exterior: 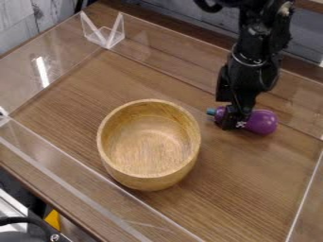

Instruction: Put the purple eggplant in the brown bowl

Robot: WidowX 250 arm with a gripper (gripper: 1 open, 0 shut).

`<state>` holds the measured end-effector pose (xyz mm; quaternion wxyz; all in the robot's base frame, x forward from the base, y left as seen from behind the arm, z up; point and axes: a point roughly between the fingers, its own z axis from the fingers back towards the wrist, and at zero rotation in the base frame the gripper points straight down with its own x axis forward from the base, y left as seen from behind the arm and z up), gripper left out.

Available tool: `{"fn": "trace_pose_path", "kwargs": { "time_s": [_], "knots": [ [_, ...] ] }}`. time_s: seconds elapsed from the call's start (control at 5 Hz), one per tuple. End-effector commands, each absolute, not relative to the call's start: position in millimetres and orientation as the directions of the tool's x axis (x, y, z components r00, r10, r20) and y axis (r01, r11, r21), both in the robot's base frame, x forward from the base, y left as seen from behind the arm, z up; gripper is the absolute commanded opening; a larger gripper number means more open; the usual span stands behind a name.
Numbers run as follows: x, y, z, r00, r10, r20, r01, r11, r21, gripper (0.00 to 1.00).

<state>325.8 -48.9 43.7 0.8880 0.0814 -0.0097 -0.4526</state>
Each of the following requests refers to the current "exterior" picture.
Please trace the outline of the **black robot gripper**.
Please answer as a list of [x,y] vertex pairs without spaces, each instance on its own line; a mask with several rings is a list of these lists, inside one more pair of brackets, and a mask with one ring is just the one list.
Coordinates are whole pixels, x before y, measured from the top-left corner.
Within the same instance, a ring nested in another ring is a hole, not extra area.
[[258,95],[275,87],[279,75],[279,54],[256,60],[236,50],[230,53],[227,63],[219,69],[215,94],[216,101],[226,103],[220,120],[223,130],[236,130],[248,121],[252,112],[240,109],[254,108]]

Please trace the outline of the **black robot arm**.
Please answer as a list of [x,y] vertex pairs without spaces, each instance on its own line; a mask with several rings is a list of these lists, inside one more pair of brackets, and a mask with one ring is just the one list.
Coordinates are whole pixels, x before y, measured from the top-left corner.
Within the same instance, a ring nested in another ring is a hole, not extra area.
[[219,126],[236,130],[254,113],[256,98],[276,85],[282,51],[291,40],[290,23],[295,0],[194,0],[198,7],[218,13],[239,10],[239,38],[219,69],[215,98],[228,102]]

